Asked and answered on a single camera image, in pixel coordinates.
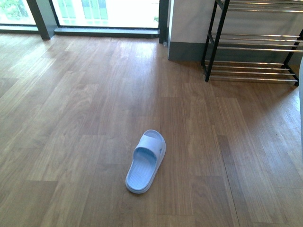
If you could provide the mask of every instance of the white slide sandal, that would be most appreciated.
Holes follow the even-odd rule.
[[[166,151],[165,140],[155,130],[147,130],[134,150],[133,162],[126,176],[128,190],[141,194],[146,192],[158,171]]]

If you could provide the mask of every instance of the rack leg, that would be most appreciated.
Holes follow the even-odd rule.
[[[205,75],[205,81],[206,82],[209,80],[210,73],[212,71],[212,67],[213,67],[213,63],[214,63],[214,58],[216,56],[216,52],[217,52],[217,48],[218,48],[221,32],[222,32],[222,29],[223,29],[223,25],[224,25],[224,21],[225,21],[227,9],[228,9],[229,1],[230,0],[225,0],[224,7],[223,7],[223,10],[222,10],[222,14],[221,14],[221,17],[220,17],[219,26],[218,26],[216,38],[215,38],[215,41],[214,41],[214,49],[212,51],[212,55],[211,55],[211,58],[209,60],[207,74]],[[208,35],[211,35],[211,33],[212,33],[211,28],[212,27],[210,27],[210,30],[208,31]]]

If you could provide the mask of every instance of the white wall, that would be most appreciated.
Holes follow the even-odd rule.
[[[205,43],[213,6],[214,0],[171,0],[170,41]],[[302,28],[302,13],[228,12],[223,32],[298,35]]]

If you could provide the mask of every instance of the wall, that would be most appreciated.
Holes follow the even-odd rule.
[[[213,0],[171,0],[169,19],[169,59],[199,61],[204,48],[214,6]],[[217,28],[221,9],[217,10]],[[303,14],[228,12],[225,33],[298,35]]]

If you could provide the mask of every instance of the gray baseboard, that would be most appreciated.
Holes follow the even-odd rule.
[[[210,48],[206,59],[210,59]],[[170,61],[201,61],[205,44],[169,42]],[[287,52],[243,51],[243,50],[217,50],[217,61],[244,61],[244,62],[278,62],[283,63]],[[289,64],[300,64],[302,53],[295,53]]]
[[[56,35],[83,35],[118,38],[157,38],[159,31],[155,29],[120,29],[120,28],[73,28],[60,27],[55,29]]]

